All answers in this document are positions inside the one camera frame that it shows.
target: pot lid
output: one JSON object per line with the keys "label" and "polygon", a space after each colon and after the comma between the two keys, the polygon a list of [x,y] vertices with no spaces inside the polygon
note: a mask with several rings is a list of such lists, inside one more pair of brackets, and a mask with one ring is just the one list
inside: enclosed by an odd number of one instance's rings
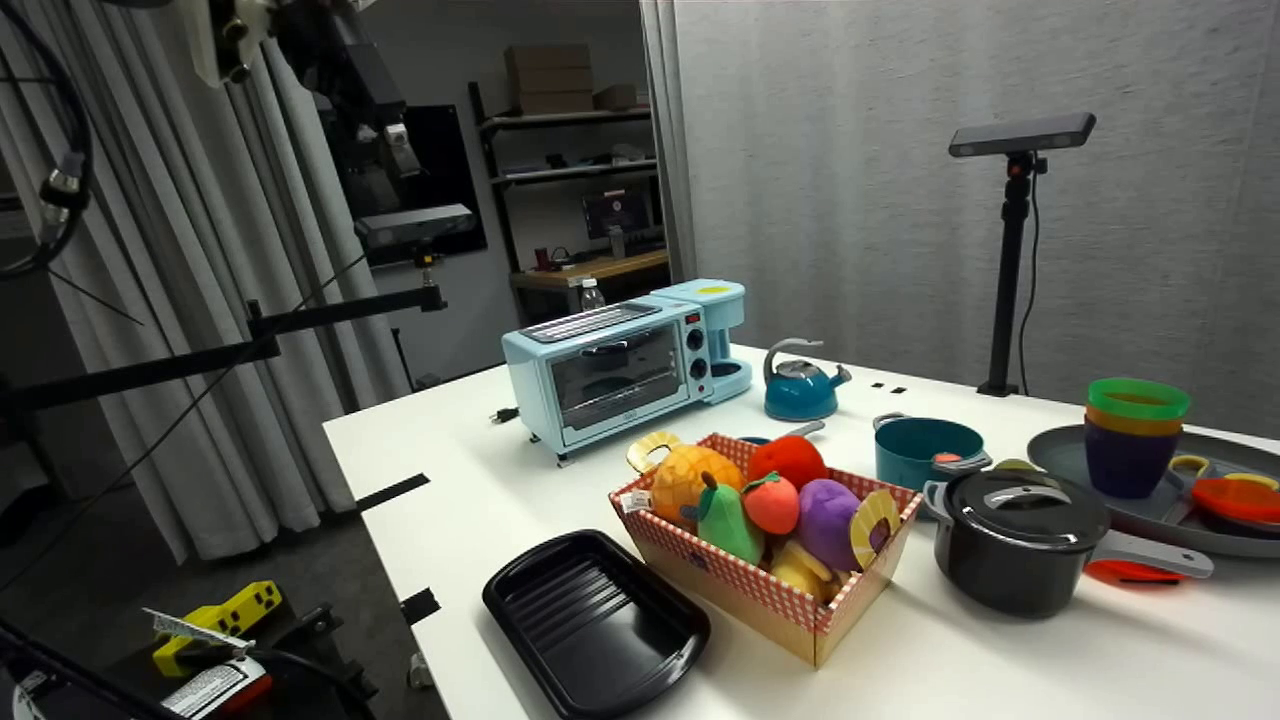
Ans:
{"label": "pot lid", "polygon": [[1090,490],[1001,468],[952,482],[950,515],[1039,553],[1094,553],[1111,526]]}

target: shelf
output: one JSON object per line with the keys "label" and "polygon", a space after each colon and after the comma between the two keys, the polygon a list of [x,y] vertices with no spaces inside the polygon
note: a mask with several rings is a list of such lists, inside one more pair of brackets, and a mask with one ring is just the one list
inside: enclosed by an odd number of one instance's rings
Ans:
{"label": "shelf", "polygon": [[494,188],[516,188],[516,183],[561,183],[561,179],[626,176],[626,171],[656,171],[656,161],[629,161],[629,164],[567,164],[567,168],[509,171],[509,176],[496,176],[496,179],[494,179]]}
{"label": "shelf", "polygon": [[638,275],[638,271],[654,271],[654,270],[668,270],[668,251],[597,257],[597,261],[571,266],[565,271],[516,271],[512,288],[567,292],[567,279],[581,275],[581,271],[587,271],[587,275],[597,275],[597,283],[604,283],[604,279]]}
{"label": "shelf", "polygon": [[567,125],[638,125],[648,120],[648,107],[629,113],[539,113],[539,116],[494,116],[479,125],[485,138],[525,131],[525,129],[567,129]]}

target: black pot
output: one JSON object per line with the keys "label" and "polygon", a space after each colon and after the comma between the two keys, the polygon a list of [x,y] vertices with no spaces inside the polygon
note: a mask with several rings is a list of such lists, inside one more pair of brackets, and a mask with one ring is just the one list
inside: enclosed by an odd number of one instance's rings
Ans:
{"label": "black pot", "polygon": [[1083,483],[1030,468],[994,468],[926,490],[937,526],[937,568],[974,602],[1046,621],[1074,605],[1090,559],[1138,559],[1192,580],[1211,559],[1188,548],[1111,533]]}

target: wicker basket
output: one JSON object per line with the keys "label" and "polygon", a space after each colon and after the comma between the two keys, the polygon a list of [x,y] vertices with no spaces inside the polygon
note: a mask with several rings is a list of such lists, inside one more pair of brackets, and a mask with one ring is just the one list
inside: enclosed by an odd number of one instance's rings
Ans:
{"label": "wicker basket", "polygon": [[[748,468],[755,454],[752,443],[741,443],[730,436],[705,436],[701,443],[718,449],[741,468]],[[903,543],[907,543],[907,528],[921,509],[918,493],[907,490],[851,475],[839,468],[828,468],[828,475],[847,483],[857,497],[883,490],[900,506],[900,519],[903,519],[900,533],[883,543],[882,559],[868,572],[847,578],[828,605],[807,602],[805,592],[773,580],[764,568],[746,564],[719,553],[718,543],[640,509],[638,493],[644,490],[644,475],[616,490],[610,506],[626,519],[648,568],[656,568],[666,580],[719,605],[723,612],[773,636],[802,659],[823,666],[836,651],[836,644],[851,631],[851,625],[874,608],[882,588],[893,580],[895,559],[903,558]]]}

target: toaster oven door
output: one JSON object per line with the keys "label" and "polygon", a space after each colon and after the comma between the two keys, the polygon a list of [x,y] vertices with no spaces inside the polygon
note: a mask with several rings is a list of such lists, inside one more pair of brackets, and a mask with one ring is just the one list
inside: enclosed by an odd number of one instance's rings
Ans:
{"label": "toaster oven door", "polygon": [[610,336],[551,374],[565,429],[581,432],[679,391],[678,333],[666,323]]}

